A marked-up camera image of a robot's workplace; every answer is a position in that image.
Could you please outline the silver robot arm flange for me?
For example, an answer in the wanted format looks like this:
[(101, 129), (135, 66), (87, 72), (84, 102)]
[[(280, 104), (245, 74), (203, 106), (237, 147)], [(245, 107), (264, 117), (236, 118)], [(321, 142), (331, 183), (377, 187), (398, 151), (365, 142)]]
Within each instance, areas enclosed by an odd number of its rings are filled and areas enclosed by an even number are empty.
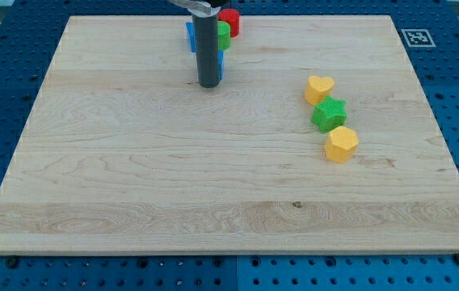
[(168, 2), (187, 9), (197, 17), (207, 18), (219, 13), (221, 7), (229, 0), (168, 0)]

